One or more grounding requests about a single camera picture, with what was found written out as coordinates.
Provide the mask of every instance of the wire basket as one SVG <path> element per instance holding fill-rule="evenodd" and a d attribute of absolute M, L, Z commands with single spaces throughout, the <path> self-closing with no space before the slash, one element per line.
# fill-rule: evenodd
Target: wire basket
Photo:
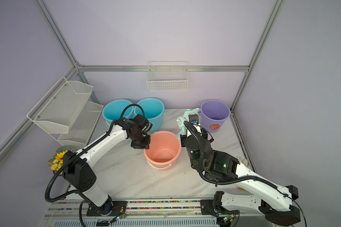
<path fill-rule="evenodd" d="M 187 66 L 149 66 L 146 86 L 150 92 L 187 90 Z"/>
<path fill-rule="evenodd" d="M 68 133 L 61 134 L 57 141 L 63 146 L 68 145 L 75 150 L 85 147 L 95 129 L 103 107 L 94 102 L 86 102 L 72 128 Z"/>
<path fill-rule="evenodd" d="M 68 133 L 90 98 L 92 86 L 79 81 L 67 81 L 39 113 L 32 118 L 46 133 Z"/>

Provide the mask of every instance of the marble table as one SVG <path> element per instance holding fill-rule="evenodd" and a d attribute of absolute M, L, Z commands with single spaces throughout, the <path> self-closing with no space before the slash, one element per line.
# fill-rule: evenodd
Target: marble table
<path fill-rule="evenodd" d="M 166 109 L 164 123 L 159 131 L 179 132 L 176 119 L 182 116 L 184 109 Z M 90 142 L 108 130 L 105 120 L 100 117 Z M 244 158 L 239 141 L 228 119 L 218 132 L 212 133 L 214 150 L 227 152 L 230 155 Z M 93 167 L 102 189 L 114 199 L 143 198 L 201 198 L 213 197 L 216 191 L 232 194 L 249 194 L 235 185 L 215 187 L 200 178 L 197 171 L 191 168 L 186 148 L 182 148 L 177 164 L 168 171 L 151 168 L 143 150 L 130 147 L 131 140 L 118 143 L 105 154 Z M 71 194 L 66 199 L 81 199 Z"/>

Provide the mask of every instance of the bucket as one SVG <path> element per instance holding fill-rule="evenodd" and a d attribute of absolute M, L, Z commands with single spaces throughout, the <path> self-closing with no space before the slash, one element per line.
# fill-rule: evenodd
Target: bucket
<path fill-rule="evenodd" d="M 201 126 L 210 132 L 217 132 L 230 117 L 231 111 L 225 103 L 209 100 L 202 103 L 198 113 L 201 115 Z"/>
<path fill-rule="evenodd" d="M 157 170 L 170 170 L 181 154 L 181 142 L 174 133 L 158 131 L 150 136 L 149 149 L 144 149 L 148 164 Z"/>
<path fill-rule="evenodd" d="M 153 124 L 150 131 L 157 131 L 163 125 L 164 104 L 156 98 L 146 98 L 137 103 L 144 110 L 145 117 Z M 139 107 L 134 108 L 135 116 L 141 114 Z"/>
<path fill-rule="evenodd" d="M 132 103 L 126 99 L 112 101 L 102 110 L 102 117 L 110 124 L 113 120 L 118 120 L 125 107 L 130 104 Z M 134 116 L 134 107 L 129 107 L 124 113 L 124 117 L 127 119 L 134 118 Z"/>

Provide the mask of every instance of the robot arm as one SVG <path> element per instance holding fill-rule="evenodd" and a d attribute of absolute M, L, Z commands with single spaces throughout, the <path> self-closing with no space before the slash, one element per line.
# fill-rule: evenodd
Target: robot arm
<path fill-rule="evenodd" d="M 181 144 L 187 149 L 191 167 L 202 179 L 215 186 L 235 184 L 253 194 L 233 195 L 218 191 L 212 203 L 215 212 L 251 211 L 282 226 L 300 222 L 300 210 L 292 205 L 292 198 L 298 198 L 296 187 L 274 184 L 228 153 L 213 150 L 210 145 L 213 140 L 207 140 L 205 129 L 198 124 L 198 116 L 189 116 L 189 119 L 184 122 L 187 135 L 181 135 Z"/>
<path fill-rule="evenodd" d="M 86 150 L 76 161 L 70 163 L 63 170 L 63 177 L 79 191 L 80 196 L 95 204 L 99 214 L 109 214 L 112 199 L 96 181 L 96 175 L 92 171 L 92 167 L 111 148 L 127 138 L 132 140 L 131 147 L 149 149 L 150 135 L 147 134 L 147 131 L 150 130 L 151 126 L 149 121 L 140 114 L 133 119 L 121 117 L 114 122 L 110 132 L 106 132 L 83 149 L 75 153 L 67 152 L 64 155 L 63 162 L 66 163 L 76 156 L 76 153 Z"/>
<path fill-rule="evenodd" d="M 253 194 L 232 195 L 218 191 L 214 195 L 212 203 L 214 211 L 221 214 L 228 214 L 234 210 L 252 211 L 264 214 L 269 221 L 282 226 L 289 226 L 300 221 L 299 209 L 292 206 L 292 199 L 298 198 L 296 187 L 273 184 L 248 169 L 235 157 L 213 150 L 210 145 L 213 139 L 207 140 L 208 132 L 199 126 L 198 116 L 190 117 L 190 122 L 185 122 L 188 131 L 187 135 L 181 135 L 181 144 L 187 149 L 191 167 L 196 169 L 200 177 L 209 183 L 216 186 L 237 184 Z M 130 138 L 132 140 L 131 147 L 135 149 L 149 149 L 150 145 L 150 135 L 147 132 L 150 130 L 151 124 L 144 116 L 138 114 L 133 119 L 120 117 L 112 125 L 110 131 L 93 143 L 75 153 L 67 152 L 63 157 L 63 177 L 77 188 L 77 193 L 80 196 L 88 202 L 92 202 L 97 213 L 103 216 L 110 213 L 112 199 L 96 182 L 96 175 L 92 171 L 92 167 L 103 155 L 124 139 Z M 49 190 L 46 190 L 48 202 L 53 202 L 63 196 L 50 200 L 49 193 L 53 182 L 54 180 L 49 184 Z"/>

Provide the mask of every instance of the wall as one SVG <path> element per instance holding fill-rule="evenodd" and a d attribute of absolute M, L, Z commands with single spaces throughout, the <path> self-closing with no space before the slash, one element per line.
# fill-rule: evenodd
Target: wall
<path fill-rule="evenodd" d="M 249 65 L 274 0 L 46 2 L 83 65 Z"/>
<path fill-rule="evenodd" d="M 116 99 L 137 103 L 144 98 L 158 98 L 165 108 L 196 108 L 209 99 L 231 106 L 244 72 L 189 72 L 188 90 L 149 92 L 147 72 L 85 72 L 99 102 L 106 105 Z"/>
<path fill-rule="evenodd" d="M 236 116 L 259 174 L 299 188 L 308 226 L 341 227 L 341 1 L 284 4 Z"/>
<path fill-rule="evenodd" d="M 0 1 L 0 145 L 70 68 L 34 1 Z M 50 205 L 46 161 L 59 146 L 33 126 L 1 166 L 0 226 L 39 226 Z M 56 183 L 53 194 L 65 185 Z"/>

